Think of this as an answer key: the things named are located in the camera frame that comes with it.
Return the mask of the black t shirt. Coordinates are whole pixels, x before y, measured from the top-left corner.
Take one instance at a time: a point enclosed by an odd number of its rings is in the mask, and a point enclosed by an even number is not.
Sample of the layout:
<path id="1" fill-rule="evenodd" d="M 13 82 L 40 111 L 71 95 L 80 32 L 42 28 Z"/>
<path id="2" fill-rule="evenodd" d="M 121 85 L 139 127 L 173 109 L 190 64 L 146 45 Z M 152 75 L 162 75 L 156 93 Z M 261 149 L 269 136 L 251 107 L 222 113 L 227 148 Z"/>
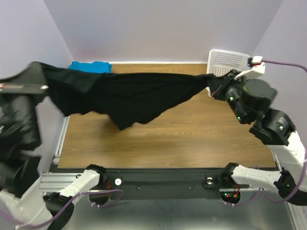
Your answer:
<path id="1" fill-rule="evenodd" d="M 45 63 L 41 69 L 49 97 L 65 116 L 106 114 L 119 130 L 149 123 L 217 79 L 213 74 L 88 73 Z"/>

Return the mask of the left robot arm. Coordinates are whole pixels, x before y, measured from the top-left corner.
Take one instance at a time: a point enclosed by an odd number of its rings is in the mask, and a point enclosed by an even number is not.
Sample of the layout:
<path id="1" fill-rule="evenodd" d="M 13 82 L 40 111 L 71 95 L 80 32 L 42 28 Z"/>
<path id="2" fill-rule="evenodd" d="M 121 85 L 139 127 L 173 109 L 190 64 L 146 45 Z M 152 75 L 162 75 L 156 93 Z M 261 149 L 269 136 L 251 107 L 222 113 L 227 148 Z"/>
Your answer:
<path id="1" fill-rule="evenodd" d="M 106 185 L 106 170 L 91 164 L 70 185 L 49 195 L 40 190 L 41 158 L 26 152 L 42 143 L 36 106 L 47 95 L 43 63 L 32 62 L 0 84 L 0 199 L 18 230 L 60 230 L 71 219 L 75 204 L 92 188 Z"/>

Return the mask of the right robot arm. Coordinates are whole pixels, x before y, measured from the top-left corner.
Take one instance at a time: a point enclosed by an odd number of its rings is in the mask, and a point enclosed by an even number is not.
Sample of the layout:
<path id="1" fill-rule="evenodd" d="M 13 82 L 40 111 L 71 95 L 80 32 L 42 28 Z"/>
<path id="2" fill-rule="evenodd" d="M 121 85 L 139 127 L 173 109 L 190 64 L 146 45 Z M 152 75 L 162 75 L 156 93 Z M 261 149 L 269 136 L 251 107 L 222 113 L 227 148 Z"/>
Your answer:
<path id="1" fill-rule="evenodd" d="M 224 187 L 248 185 L 277 193 L 279 202 L 307 204 L 307 152 L 290 117 L 273 109 L 277 90 L 260 79 L 240 77 L 234 71 L 209 79 L 211 96 L 226 101 L 241 124 L 270 149 L 279 164 L 277 171 L 229 163 L 221 173 Z"/>

